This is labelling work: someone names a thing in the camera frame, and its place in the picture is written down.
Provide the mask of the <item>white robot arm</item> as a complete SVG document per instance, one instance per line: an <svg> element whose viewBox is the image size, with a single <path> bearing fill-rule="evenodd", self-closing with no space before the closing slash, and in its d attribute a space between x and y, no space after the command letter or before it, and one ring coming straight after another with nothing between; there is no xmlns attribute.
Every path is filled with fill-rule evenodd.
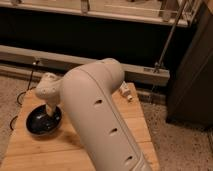
<svg viewBox="0 0 213 171"><path fill-rule="evenodd" d="M63 77L45 73L36 96L49 110L64 107L96 171L153 171L112 99L124 76L119 61L97 60Z"/></svg>

